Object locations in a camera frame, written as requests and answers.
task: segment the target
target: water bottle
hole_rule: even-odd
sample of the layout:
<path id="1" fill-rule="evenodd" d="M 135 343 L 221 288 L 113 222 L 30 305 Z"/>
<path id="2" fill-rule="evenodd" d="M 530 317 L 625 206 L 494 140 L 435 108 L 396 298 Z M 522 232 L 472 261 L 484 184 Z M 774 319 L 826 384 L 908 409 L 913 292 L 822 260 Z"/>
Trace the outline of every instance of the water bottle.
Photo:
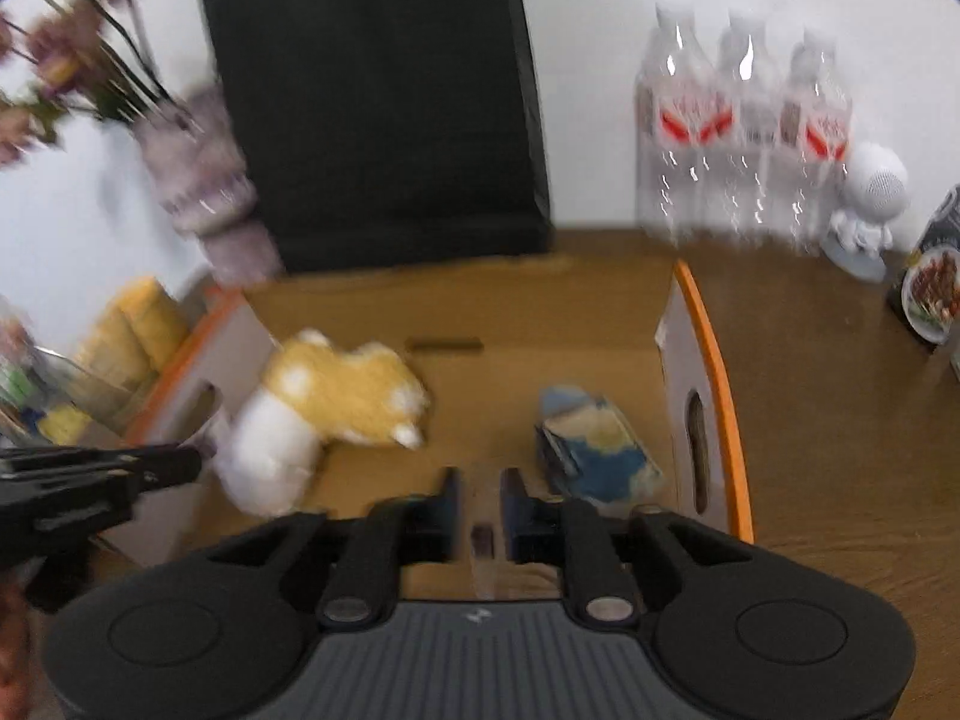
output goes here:
<path id="1" fill-rule="evenodd" d="M 693 14 L 656 6 L 637 76 L 637 222 L 678 242 L 703 223 L 704 147 L 721 125 L 713 66 Z"/>
<path id="2" fill-rule="evenodd" d="M 770 191 L 776 226 L 797 250 L 819 250 L 827 230 L 851 114 L 853 100 L 837 71 L 836 45 L 806 30 L 790 61 Z"/>
<path id="3" fill-rule="evenodd" d="M 733 121 L 707 151 L 706 226 L 752 239 L 771 223 L 767 188 L 782 108 L 782 80 L 762 19 L 731 13 L 720 40 L 717 85 Z"/>

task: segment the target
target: white wall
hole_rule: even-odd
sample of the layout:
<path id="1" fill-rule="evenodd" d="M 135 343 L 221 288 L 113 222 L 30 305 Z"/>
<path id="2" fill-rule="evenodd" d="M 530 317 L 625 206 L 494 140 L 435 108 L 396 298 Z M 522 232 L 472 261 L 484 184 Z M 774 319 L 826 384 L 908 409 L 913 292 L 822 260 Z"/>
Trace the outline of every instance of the white wall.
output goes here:
<path id="1" fill-rule="evenodd" d="M 560 224 L 628 225 L 634 215 L 632 84 L 657 0 L 525 0 L 541 84 L 555 216 Z M 716 46 L 731 6 L 770 14 L 769 43 L 786 64 L 804 25 L 832 32 L 856 101 L 856 132 L 906 162 L 914 205 L 896 225 L 909 247 L 960 181 L 960 4 L 956 0 L 669 0 L 693 4 Z M 143 0 L 173 91 L 212 75 L 197 0 Z M 39 0 L 7 0 L 18 22 Z M 13 88 L 24 68 L 0 73 Z M 202 262 L 155 210 L 136 149 L 72 125 L 67 151 L 38 153 L 0 175 L 0 293 L 40 338 L 68 343 L 129 277 L 156 272 L 176 289 Z M 120 175 L 114 175 L 116 167 Z"/>

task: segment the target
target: black bag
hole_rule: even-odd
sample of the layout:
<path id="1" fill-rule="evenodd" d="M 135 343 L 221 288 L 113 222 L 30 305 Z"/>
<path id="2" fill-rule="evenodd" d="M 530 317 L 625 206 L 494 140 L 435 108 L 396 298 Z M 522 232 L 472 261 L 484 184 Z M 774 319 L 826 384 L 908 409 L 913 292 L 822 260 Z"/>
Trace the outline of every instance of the black bag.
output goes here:
<path id="1" fill-rule="evenodd" d="M 205 0 L 288 271 L 549 247 L 521 0 Z"/>

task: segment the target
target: white figurine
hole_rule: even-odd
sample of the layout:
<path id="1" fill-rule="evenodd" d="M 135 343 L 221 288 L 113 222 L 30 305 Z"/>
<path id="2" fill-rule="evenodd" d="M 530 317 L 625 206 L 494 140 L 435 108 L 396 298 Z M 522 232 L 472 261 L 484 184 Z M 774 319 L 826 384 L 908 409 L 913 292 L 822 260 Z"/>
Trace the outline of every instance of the white figurine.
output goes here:
<path id="1" fill-rule="evenodd" d="M 857 278 L 880 282 L 886 274 L 880 253 L 893 245 L 888 225 L 909 204 L 906 167 L 889 148 L 858 143 L 848 153 L 846 175 L 824 253 Z"/>

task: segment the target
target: wood grain surface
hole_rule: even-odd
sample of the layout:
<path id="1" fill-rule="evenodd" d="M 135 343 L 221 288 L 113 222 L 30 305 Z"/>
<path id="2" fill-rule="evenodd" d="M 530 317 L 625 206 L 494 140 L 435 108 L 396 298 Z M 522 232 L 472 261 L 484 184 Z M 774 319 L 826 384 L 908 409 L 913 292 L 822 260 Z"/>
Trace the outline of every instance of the wood grain surface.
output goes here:
<path id="1" fill-rule="evenodd" d="M 666 248 L 560 232 L 558 250 Z M 896 720 L 960 707 L 960 383 L 824 258 L 682 250 L 730 375 L 757 543 L 865 586 L 906 616 L 917 667 Z"/>

